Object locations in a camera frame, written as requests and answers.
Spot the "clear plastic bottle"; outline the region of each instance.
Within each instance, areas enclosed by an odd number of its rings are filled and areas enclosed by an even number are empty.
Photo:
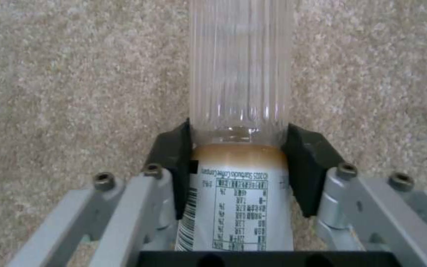
[[[177,250],[292,250],[289,0],[191,0],[193,161]]]

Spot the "beige carpet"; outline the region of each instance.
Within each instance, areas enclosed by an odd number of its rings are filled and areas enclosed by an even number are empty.
[[[291,122],[427,188],[427,1],[297,1]],[[0,1],[0,266],[69,189],[188,116],[188,1]],[[299,250],[324,248],[295,207]],[[82,247],[71,262],[84,265]]]

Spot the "nutrition facts label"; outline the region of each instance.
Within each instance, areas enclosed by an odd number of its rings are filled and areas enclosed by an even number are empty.
[[[266,180],[216,178],[212,248],[266,250],[267,201]]]

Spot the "hex socket screw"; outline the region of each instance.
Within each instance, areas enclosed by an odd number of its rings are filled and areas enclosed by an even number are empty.
[[[156,179],[162,178],[162,166],[160,164],[151,163],[144,167],[143,173],[145,176],[152,176]]]
[[[111,172],[100,172],[93,177],[93,185],[103,192],[111,190],[115,187],[115,176]]]

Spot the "black plastic base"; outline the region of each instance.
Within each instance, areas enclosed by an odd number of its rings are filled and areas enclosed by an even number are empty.
[[[388,252],[141,252],[138,266],[399,267]]]

